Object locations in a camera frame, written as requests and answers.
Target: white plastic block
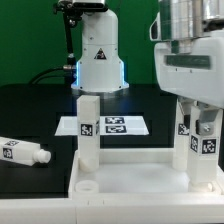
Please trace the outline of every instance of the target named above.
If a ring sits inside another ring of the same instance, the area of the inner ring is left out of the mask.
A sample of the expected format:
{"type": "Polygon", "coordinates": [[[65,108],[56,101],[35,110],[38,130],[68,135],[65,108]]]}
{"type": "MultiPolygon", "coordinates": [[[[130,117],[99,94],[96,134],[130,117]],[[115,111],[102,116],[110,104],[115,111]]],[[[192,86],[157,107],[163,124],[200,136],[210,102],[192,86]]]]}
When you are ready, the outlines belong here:
{"type": "Polygon", "coordinates": [[[100,98],[98,96],[83,95],[77,100],[77,117],[81,122],[99,121],[100,98]]]}
{"type": "Polygon", "coordinates": [[[78,108],[78,149],[80,169],[93,172],[99,168],[100,98],[81,96],[78,108]]]}
{"type": "Polygon", "coordinates": [[[36,162],[48,163],[51,153],[36,143],[0,137],[0,159],[32,166],[36,162]]]}
{"type": "Polygon", "coordinates": [[[187,129],[184,125],[184,117],[181,112],[179,102],[177,102],[174,153],[172,163],[174,169],[179,171],[186,171],[188,146],[189,146],[189,129],[187,129]]]}
{"type": "Polygon", "coordinates": [[[214,133],[209,136],[196,133],[196,121],[199,116],[200,109],[192,106],[187,174],[194,184],[217,179],[222,110],[217,114],[214,133]]]}

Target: black table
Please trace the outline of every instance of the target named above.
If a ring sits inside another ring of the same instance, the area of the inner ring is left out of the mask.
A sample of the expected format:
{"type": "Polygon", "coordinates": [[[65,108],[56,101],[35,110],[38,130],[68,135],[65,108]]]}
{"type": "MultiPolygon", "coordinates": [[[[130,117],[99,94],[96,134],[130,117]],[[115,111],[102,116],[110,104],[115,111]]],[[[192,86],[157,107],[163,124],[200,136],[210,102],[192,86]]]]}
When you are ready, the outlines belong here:
{"type": "MultiPolygon", "coordinates": [[[[76,136],[56,137],[61,116],[76,116],[76,99],[64,85],[0,88],[0,136],[40,143],[49,164],[32,167],[0,161],[0,198],[67,197],[76,136]]],[[[150,135],[101,136],[102,148],[173,147],[176,96],[157,85],[132,85],[129,94],[101,100],[102,116],[143,116],[150,135]]]]}

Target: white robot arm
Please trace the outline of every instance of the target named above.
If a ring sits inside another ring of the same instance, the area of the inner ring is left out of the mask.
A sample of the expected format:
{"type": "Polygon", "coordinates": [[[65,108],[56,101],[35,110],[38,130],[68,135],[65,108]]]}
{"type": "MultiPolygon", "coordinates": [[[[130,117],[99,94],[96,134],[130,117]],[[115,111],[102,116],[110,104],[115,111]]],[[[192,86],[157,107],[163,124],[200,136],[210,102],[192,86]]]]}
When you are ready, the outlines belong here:
{"type": "Polygon", "coordinates": [[[159,0],[150,28],[161,89],[177,94],[173,167],[190,191],[213,191],[224,108],[224,1],[159,0]],[[190,116],[189,136],[182,135],[190,116]]]}
{"type": "Polygon", "coordinates": [[[124,63],[118,56],[118,19],[105,0],[60,0],[56,9],[64,14],[69,55],[74,58],[70,27],[83,22],[82,57],[76,62],[74,93],[111,98],[124,94],[124,63]]]}

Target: black cable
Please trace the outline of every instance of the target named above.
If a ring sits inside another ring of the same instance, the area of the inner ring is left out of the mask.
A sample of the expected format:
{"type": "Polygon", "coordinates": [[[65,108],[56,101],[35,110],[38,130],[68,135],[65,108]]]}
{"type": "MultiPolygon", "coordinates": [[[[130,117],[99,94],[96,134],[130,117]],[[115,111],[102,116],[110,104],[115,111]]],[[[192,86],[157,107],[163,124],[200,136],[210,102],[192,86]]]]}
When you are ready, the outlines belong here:
{"type": "Polygon", "coordinates": [[[40,77],[34,84],[38,84],[43,79],[49,79],[49,78],[65,78],[67,75],[48,75],[44,77],[40,77]]]}
{"type": "Polygon", "coordinates": [[[37,74],[36,76],[34,76],[30,81],[29,81],[29,84],[34,84],[34,82],[36,80],[38,80],[40,77],[48,74],[48,73],[51,73],[51,72],[55,72],[55,71],[62,71],[63,70],[63,67],[57,67],[57,68],[50,68],[50,69],[47,69],[39,74],[37,74]]]}

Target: white post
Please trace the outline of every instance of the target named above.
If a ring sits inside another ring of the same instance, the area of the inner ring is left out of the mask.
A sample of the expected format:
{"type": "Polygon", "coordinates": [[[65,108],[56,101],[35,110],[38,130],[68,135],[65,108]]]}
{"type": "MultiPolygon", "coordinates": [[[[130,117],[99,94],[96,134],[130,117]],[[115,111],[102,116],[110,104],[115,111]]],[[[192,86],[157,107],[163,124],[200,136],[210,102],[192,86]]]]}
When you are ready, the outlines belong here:
{"type": "Polygon", "coordinates": [[[189,129],[184,124],[184,115],[180,107],[181,105],[179,101],[177,101],[174,153],[172,164],[175,170],[186,171],[189,145],[189,129]]]}
{"type": "Polygon", "coordinates": [[[99,168],[100,98],[81,96],[77,100],[77,118],[80,169],[94,172],[99,168]]]}
{"type": "Polygon", "coordinates": [[[192,106],[187,164],[189,191],[214,192],[213,182],[216,182],[217,178],[222,115],[221,109],[202,110],[198,106],[192,106]]]}

